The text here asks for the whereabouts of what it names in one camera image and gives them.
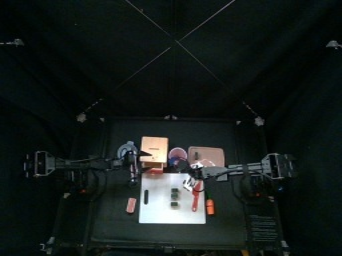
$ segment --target black fabric wall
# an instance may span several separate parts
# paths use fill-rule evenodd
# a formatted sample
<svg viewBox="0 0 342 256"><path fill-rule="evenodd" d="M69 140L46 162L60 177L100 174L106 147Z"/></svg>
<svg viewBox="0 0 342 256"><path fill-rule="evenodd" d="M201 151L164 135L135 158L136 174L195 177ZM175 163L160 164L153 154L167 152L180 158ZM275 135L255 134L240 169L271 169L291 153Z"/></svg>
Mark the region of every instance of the black fabric wall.
<svg viewBox="0 0 342 256"><path fill-rule="evenodd" d="M342 51L310 73L265 122L268 150L297 158L280 201L293 255L340 255Z"/></svg>
<svg viewBox="0 0 342 256"><path fill-rule="evenodd" d="M169 38L125 1L104 2L0 2L0 41L26 43L0 49L0 255L4 248L36 255L57 207L50 180L24 179L22 157L34 150L68 156L74 116L98 98L94 114L251 117L229 89L265 118L268 152L297 158L280 200L293 255L340 255L342 49L324 48L340 42L340 1L235 1L191 34L184 45L227 88L179 48L121 86ZM228 3L131 2L177 39Z"/></svg>

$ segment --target cardboard box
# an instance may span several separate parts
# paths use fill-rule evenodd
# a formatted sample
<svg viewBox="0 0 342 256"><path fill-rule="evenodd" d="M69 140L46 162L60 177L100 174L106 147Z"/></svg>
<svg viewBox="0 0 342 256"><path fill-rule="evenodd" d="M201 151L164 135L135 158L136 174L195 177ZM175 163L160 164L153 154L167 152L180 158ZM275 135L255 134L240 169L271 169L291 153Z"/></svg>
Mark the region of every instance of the cardboard box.
<svg viewBox="0 0 342 256"><path fill-rule="evenodd" d="M168 138L144 136L140 150L151 154L140 157L143 168L163 170L167 166Z"/></svg>

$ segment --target wooden block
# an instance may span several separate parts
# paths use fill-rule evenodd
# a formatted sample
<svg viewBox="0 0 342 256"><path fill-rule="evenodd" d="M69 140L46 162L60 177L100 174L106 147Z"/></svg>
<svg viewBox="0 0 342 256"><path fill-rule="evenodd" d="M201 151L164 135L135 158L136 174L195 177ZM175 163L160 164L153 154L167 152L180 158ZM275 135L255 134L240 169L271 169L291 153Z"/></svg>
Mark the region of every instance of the wooden block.
<svg viewBox="0 0 342 256"><path fill-rule="evenodd" d="M168 138L144 136L140 150L151 154L140 157L143 167L163 169L167 165Z"/></svg>

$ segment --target black table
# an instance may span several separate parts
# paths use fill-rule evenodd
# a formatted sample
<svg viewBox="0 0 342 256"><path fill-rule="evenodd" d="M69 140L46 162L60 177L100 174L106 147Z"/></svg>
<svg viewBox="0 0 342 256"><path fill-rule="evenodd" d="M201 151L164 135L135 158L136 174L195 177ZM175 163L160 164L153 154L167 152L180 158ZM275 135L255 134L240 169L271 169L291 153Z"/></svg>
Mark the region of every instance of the black table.
<svg viewBox="0 0 342 256"><path fill-rule="evenodd" d="M265 155L261 127L251 121L105 118L104 122L93 120L81 127L72 156L113 157L126 141L133 141L139 148L143 136L167 137L168 149L221 148L225 165L259 162ZM215 201L215 215L205 217L205 224L139 224L140 187L128 187L129 172L122 168L102 174L100 193L90 202L72 197L61 199L53 231L57 247L78 247L82 255L92 248L104 247L165 252L175 249L247 249L251 237L245 218L249 215L236 198L239 178L231 177L228 182L205 181L205 189ZM132 215L125 213L129 197L137 199Z"/></svg>

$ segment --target red object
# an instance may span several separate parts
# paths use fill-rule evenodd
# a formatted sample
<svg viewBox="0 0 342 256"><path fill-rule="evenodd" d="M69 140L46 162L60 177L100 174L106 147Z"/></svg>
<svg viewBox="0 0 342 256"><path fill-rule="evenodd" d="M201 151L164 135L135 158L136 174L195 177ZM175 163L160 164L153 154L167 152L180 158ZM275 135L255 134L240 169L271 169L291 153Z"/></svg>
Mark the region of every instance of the red object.
<svg viewBox="0 0 342 256"><path fill-rule="evenodd" d="M125 211L128 213L133 213L135 203L136 203L136 199L135 198L128 198L128 203L126 203L126 208L125 208Z"/></svg>
<svg viewBox="0 0 342 256"><path fill-rule="evenodd" d="M207 214L213 215L215 214L215 208L213 208L213 200L212 199L207 200L205 206L207 206Z"/></svg>
<svg viewBox="0 0 342 256"><path fill-rule="evenodd" d="M197 182L196 186L192 189L192 195L193 195L192 212L197 210L197 198L199 198L200 187L201 187L201 180Z"/></svg>

